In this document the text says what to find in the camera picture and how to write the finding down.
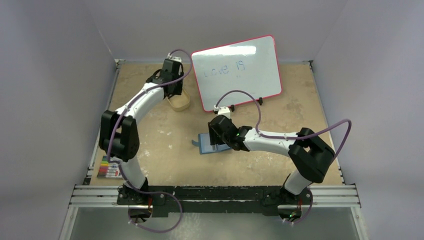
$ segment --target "whiteboard with red border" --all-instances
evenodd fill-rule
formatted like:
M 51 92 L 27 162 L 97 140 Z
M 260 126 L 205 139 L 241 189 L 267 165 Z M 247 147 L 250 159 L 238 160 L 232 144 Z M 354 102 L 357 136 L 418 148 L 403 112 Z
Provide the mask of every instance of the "whiteboard with red border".
M 260 36 L 217 46 L 191 54 L 203 109 L 210 112 L 222 95 L 231 90 L 250 93 L 255 99 L 276 96 L 283 91 L 274 37 Z M 220 106 L 251 102 L 234 92 Z

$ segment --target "wooden table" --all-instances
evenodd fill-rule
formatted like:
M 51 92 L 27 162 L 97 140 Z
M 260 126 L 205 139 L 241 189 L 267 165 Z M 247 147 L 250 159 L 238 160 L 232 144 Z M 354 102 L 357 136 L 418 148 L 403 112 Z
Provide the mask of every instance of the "wooden table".
M 161 64 L 126 63 L 121 67 L 113 92 L 110 110 L 116 110 L 130 100 Z M 306 64 L 279 66 L 283 93 L 266 98 L 260 107 L 262 120 L 259 129 L 290 133 L 307 127 L 317 132 L 327 127 L 314 78 Z M 194 72 L 184 79 L 184 88 L 191 97 L 188 109 L 176 112 L 168 101 L 156 105 L 138 125 L 140 148 L 138 160 L 150 185 L 209 185 L 256 186 L 282 185 L 295 166 L 282 155 L 253 151 L 228 150 L 199 154 L 191 140 L 207 133 L 207 123 L 215 117 L 204 112 Z M 237 106 L 231 118 L 236 126 L 255 126 L 258 112 L 254 103 Z M 321 137 L 331 145 L 328 133 Z M 121 179 L 97 178 L 105 155 L 98 149 L 91 185 L 118 186 Z M 341 185 L 338 166 L 334 162 L 323 184 Z

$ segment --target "gray partition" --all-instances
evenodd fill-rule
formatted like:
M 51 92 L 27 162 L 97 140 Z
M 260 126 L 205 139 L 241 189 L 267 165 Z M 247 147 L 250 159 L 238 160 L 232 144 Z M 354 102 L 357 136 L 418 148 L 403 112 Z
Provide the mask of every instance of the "gray partition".
M 178 213 L 149 219 L 145 226 L 171 227 Z M 185 213 L 180 225 L 169 233 L 152 233 L 128 224 L 126 208 L 80 207 L 71 238 L 102 240 L 357 240 L 360 239 L 350 207 L 313 208 L 293 227 L 279 217 L 262 214 Z

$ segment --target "white wall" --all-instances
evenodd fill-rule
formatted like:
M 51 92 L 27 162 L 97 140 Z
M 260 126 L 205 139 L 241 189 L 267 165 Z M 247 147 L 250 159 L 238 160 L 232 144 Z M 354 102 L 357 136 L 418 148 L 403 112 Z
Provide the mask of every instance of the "white wall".
M 114 71 L 83 0 L 0 0 L 0 239 L 59 237 Z
M 87 0 L 116 59 L 161 62 L 272 34 L 281 61 L 312 60 L 347 0 Z
M 372 239 L 424 239 L 424 1 L 348 0 L 313 67 Z

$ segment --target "table top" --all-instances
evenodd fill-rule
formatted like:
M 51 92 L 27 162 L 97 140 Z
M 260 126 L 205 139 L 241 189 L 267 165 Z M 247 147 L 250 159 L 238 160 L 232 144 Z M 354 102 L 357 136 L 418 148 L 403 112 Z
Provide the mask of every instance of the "table top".
M 114 111 L 127 103 L 143 87 L 146 79 L 160 69 L 161 64 L 125 63 L 121 66 L 109 109 Z M 283 92 L 263 100 L 259 129 L 291 133 L 302 127 L 314 132 L 327 127 L 326 118 L 307 64 L 279 66 Z M 191 141 L 208 132 L 208 122 L 215 115 L 205 112 L 192 71 L 184 79 L 184 89 L 190 95 L 190 107 L 177 112 L 163 100 L 138 125 L 140 148 L 137 153 L 149 185 L 179 186 L 257 186 L 282 185 L 296 168 L 291 159 L 263 151 L 233 151 L 199 154 Z M 258 111 L 253 102 L 235 107 L 231 119 L 236 126 L 255 126 Z M 328 133 L 321 138 L 332 146 Z M 122 179 L 97 178 L 104 151 L 98 149 L 91 185 L 118 186 Z M 334 162 L 323 181 L 324 185 L 342 185 Z

